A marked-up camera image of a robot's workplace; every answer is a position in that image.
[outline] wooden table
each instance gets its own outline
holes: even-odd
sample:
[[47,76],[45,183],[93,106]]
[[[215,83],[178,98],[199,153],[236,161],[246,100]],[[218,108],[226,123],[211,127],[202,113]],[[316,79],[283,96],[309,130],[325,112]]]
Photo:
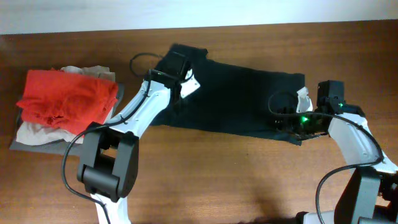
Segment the wooden table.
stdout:
[[[365,111],[373,135],[398,162],[398,21],[281,24],[199,29],[123,30],[0,36],[0,223],[97,223],[95,206],[66,190],[61,156],[9,151],[15,103],[28,69],[103,65],[126,85],[122,108],[142,80],[128,70],[139,52],[165,54],[172,43],[207,48],[208,58],[259,70],[345,82],[348,103]],[[142,70],[155,65],[140,63]],[[301,147],[286,142],[167,126],[140,143],[139,175],[129,195],[134,223],[237,223],[315,211],[318,181],[344,165],[328,137]],[[72,186],[77,157],[67,164]],[[323,187],[322,210],[334,208],[349,172]]]

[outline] white cloth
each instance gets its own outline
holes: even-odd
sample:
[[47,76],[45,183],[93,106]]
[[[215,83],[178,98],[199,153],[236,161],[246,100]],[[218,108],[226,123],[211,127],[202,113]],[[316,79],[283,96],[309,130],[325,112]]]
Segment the white cloth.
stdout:
[[[114,72],[110,72],[109,68],[99,65],[90,68],[66,66],[61,68],[61,70],[66,73],[79,73],[81,75],[89,75],[111,81],[115,81],[116,79],[116,74]],[[105,121],[111,119],[112,111],[113,110],[108,113]],[[24,121],[18,129],[16,141],[25,145],[39,146],[61,139],[65,140],[66,142],[70,142],[74,137],[76,137],[76,135],[64,129],[53,129],[41,124]],[[76,143],[83,143],[83,137],[79,138]]]

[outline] folded clothes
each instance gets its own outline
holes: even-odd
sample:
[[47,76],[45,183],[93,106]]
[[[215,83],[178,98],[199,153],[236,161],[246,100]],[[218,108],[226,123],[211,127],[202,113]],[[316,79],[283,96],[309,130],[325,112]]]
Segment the folded clothes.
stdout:
[[[61,68],[61,71],[64,71],[66,73],[79,73],[81,75],[88,75],[110,81],[116,80],[116,74],[114,72],[110,72],[108,67],[103,67],[99,65],[89,68],[66,66]],[[102,123],[111,119],[112,113],[113,111],[110,111],[106,119]],[[76,137],[76,134],[72,134],[69,131],[61,128],[55,129],[51,127],[46,127],[41,124],[25,121],[18,128],[16,141],[28,146],[39,146],[62,139],[66,142],[70,142],[74,137]],[[83,143],[83,138],[79,138],[76,143]]]
[[55,70],[29,70],[24,95],[17,106],[22,120],[72,134],[91,122],[103,123],[117,101],[115,82]]
[[[115,113],[116,108],[118,107],[118,104],[120,104],[120,102],[122,101],[123,95],[124,95],[124,85],[118,84],[118,94],[116,95],[116,99],[118,99],[118,101],[113,106],[112,115]],[[18,118],[17,118],[16,124],[18,127],[22,123],[21,113],[22,113],[22,109],[19,110],[19,115],[17,116]],[[23,144],[23,143],[17,142],[16,139],[14,139],[11,142],[9,149],[10,150],[18,150],[18,151],[27,151],[27,152],[41,152],[41,153],[64,155],[65,149],[67,148],[67,146],[68,146],[68,142],[62,140],[62,138],[60,138],[59,140],[56,140],[56,141],[48,142],[47,144],[40,144],[40,145]],[[81,150],[82,150],[81,144],[74,144],[72,146],[72,148],[70,149],[69,155],[79,156],[81,153]]]

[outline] black cable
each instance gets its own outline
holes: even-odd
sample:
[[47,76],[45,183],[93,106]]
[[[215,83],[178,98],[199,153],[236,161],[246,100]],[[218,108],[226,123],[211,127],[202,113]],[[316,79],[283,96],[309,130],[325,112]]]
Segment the black cable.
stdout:
[[188,78],[186,78],[186,79],[180,81],[179,84],[186,83],[188,80],[190,80],[190,79],[192,78],[192,76],[193,76],[193,72],[192,72],[191,76],[189,76]]
[[384,159],[384,156],[383,156],[383,153],[382,153],[382,149],[381,149],[379,143],[376,141],[376,139],[372,136],[371,133],[369,133],[361,125],[358,125],[354,121],[351,121],[349,119],[343,118],[341,116],[332,115],[332,114],[325,114],[325,113],[318,113],[318,112],[304,112],[304,113],[292,113],[292,114],[279,114],[279,113],[273,112],[271,110],[271,99],[275,95],[278,95],[278,94],[279,94],[279,92],[274,93],[268,98],[268,110],[273,115],[278,116],[278,117],[284,117],[284,118],[297,117],[297,116],[303,116],[303,115],[319,115],[319,116],[325,116],[325,117],[329,117],[329,118],[340,119],[340,120],[342,120],[344,122],[347,122],[347,123],[353,125],[355,128],[358,128],[360,131],[362,131],[362,133],[364,133],[373,142],[373,144],[375,145],[375,147],[377,149],[377,152],[379,153],[379,157],[374,162],[364,162],[364,163],[360,163],[360,164],[352,164],[352,165],[339,167],[337,169],[334,169],[334,170],[330,171],[329,173],[327,173],[321,179],[321,181],[319,182],[318,187],[317,187],[317,192],[315,194],[315,206],[316,206],[316,209],[317,209],[317,215],[318,215],[320,223],[321,224],[325,224],[325,222],[323,221],[323,218],[322,218],[322,215],[321,215],[321,211],[320,211],[320,206],[319,206],[319,196],[320,196],[320,192],[321,192],[321,188],[322,188],[323,183],[325,183],[325,181],[329,177],[331,177],[333,174],[338,173],[340,171],[344,171],[344,170],[348,170],[348,169],[352,169],[352,168],[375,166],[375,165],[379,164]]
[[132,59],[130,59],[130,63],[129,63],[130,72],[131,72],[133,75],[135,75],[136,77],[143,77],[143,76],[145,76],[145,74],[144,74],[144,75],[138,75],[138,74],[134,71],[134,69],[133,69],[133,67],[132,67],[132,61],[135,60],[135,59],[137,59],[138,57],[141,57],[141,56],[153,56],[153,57],[157,57],[157,58],[160,58],[160,59],[163,58],[163,56],[161,56],[161,55],[158,55],[158,54],[155,54],[155,53],[149,53],[149,52],[143,52],[143,53],[136,54]]
[[82,193],[79,193],[79,192],[77,192],[76,190],[74,190],[73,188],[71,188],[71,187],[69,186],[69,184],[68,184],[68,182],[67,182],[66,175],[65,175],[65,166],[66,166],[66,163],[67,163],[67,158],[68,158],[70,149],[72,148],[72,146],[74,145],[74,143],[75,143],[79,138],[81,138],[83,135],[88,134],[88,133],[93,132],[93,131],[98,131],[98,130],[100,130],[100,129],[104,129],[104,128],[108,128],[108,127],[112,127],[112,126],[115,126],[115,125],[124,123],[124,122],[127,121],[129,118],[131,118],[131,116],[133,116],[133,115],[137,112],[137,110],[138,110],[138,109],[141,107],[141,105],[144,103],[145,99],[148,97],[148,92],[149,92],[149,89],[150,89],[150,83],[151,83],[151,81],[152,81],[151,71],[149,70],[149,72],[148,72],[148,86],[147,86],[147,90],[146,90],[145,93],[144,93],[144,97],[142,98],[142,100],[138,103],[138,105],[134,108],[134,110],[133,110],[129,115],[127,115],[125,118],[121,118],[121,119],[120,119],[119,121],[117,121],[117,122],[109,123],[109,124],[103,124],[103,125],[101,125],[101,126],[97,126],[97,127],[95,127],[95,128],[90,128],[90,129],[87,129],[87,130],[82,131],[80,134],[76,135],[76,137],[74,137],[73,140],[69,143],[67,149],[65,150],[65,154],[63,155],[62,166],[61,166],[61,173],[62,173],[62,181],[63,181],[63,183],[65,184],[65,187],[66,187],[71,193],[73,193],[73,194],[75,194],[75,195],[77,195],[77,196],[79,196],[79,197],[81,197],[81,198],[87,199],[87,200],[89,200],[89,201],[91,201],[91,202],[95,202],[95,203],[97,203],[98,205],[100,205],[100,206],[102,207],[102,209],[104,210],[105,217],[106,217],[106,221],[108,222],[108,224],[111,224],[111,221],[110,221],[110,219],[109,219],[108,212],[106,211],[106,207],[105,207],[106,204],[100,202],[99,200],[95,200],[95,199],[93,199],[93,198],[91,198],[91,197],[89,197],[89,196],[87,196],[87,195],[84,195],[84,194],[82,194]]

